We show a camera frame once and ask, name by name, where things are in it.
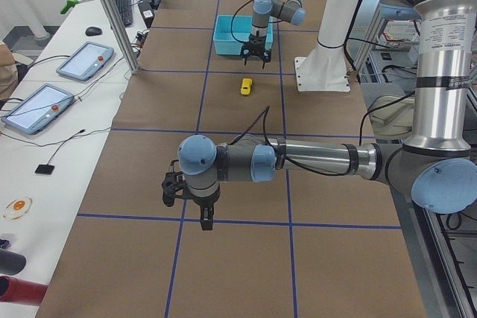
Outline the upper teach pendant tablet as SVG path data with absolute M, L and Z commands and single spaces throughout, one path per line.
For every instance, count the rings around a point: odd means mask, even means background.
M 114 53 L 112 47 L 85 42 L 56 69 L 56 73 L 73 80 L 86 81 L 93 77 Z

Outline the yellow beetle toy car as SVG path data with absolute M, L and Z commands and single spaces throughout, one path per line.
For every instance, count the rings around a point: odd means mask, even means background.
M 253 85 L 253 79 L 249 77 L 244 77 L 241 80 L 240 94 L 243 96 L 250 95 L 252 85 Z

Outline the black keyboard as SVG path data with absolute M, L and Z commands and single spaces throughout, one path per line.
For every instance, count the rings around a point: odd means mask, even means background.
M 120 19 L 125 27 L 133 24 L 133 12 L 131 0 L 113 0 L 119 12 Z

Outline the aluminium frame post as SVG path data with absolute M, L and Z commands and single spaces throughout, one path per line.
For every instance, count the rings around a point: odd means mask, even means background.
M 123 57 L 125 58 L 131 74 L 136 74 L 139 70 L 139 64 L 133 47 L 130 44 L 129 37 L 125 30 L 125 26 L 117 10 L 114 0 L 100 0 L 110 27 L 115 35 L 116 41 L 120 47 Z

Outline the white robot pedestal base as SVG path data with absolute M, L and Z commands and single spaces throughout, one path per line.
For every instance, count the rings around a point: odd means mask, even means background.
M 359 0 L 326 0 L 316 46 L 307 57 L 295 59 L 298 91 L 350 91 L 344 49 L 358 3 Z

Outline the black computer mouse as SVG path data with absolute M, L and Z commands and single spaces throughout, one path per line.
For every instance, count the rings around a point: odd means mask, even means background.
M 85 30 L 86 36 L 99 36 L 102 35 L 102 33 L 103 31 L 100 28 L 94 26 L 90 26 Z

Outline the light blue plastic bin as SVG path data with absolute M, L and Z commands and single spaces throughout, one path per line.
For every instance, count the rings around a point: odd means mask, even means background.
M 250 40 L 252 19 L 252 16 L 218 15 L 213 34 L 215 53 L 239 56 L 242 43 Z

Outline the lower teach pendant tablet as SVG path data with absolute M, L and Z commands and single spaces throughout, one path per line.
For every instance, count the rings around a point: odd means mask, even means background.
M 71 92 L 46 83 L 3 116 L 1 121 L 18 132 L 33 135 L 62 114 L 74 99 Z

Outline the teach pendant tablet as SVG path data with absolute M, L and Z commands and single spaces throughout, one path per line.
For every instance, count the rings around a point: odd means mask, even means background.
M 112 47 L 85 42 L 56 69 L 56 73 L 73 80 L 86 81 L 93 77 L 114 53 Z
M 74 99 L 71 92 L 46 83 L 3 116 L 1 121 L 18 132 L 33 135 L 62 114 Z

